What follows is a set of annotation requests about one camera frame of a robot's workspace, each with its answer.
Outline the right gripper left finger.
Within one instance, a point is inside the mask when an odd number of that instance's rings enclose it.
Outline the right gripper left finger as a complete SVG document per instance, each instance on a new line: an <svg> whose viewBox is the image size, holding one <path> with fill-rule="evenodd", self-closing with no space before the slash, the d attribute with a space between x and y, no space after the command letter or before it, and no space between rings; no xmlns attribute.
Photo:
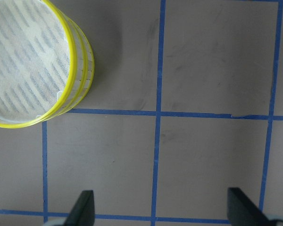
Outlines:
<svg viewBox="0 0 283 226"><path fill-rule="evenodd" d="M92 190L81 192L75 205L65 220L66 226L93 226L95 222L94 193Z"/></svg>

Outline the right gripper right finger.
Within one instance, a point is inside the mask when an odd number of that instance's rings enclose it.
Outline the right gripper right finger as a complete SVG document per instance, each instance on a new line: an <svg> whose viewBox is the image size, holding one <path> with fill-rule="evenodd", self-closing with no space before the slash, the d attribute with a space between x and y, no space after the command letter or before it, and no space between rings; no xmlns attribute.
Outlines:
<svg viewBox="0 0 283 226"><path fill-rule="evenodd" d="M274 225L238 187L227 190L227 218L232 226Z"/></svg>

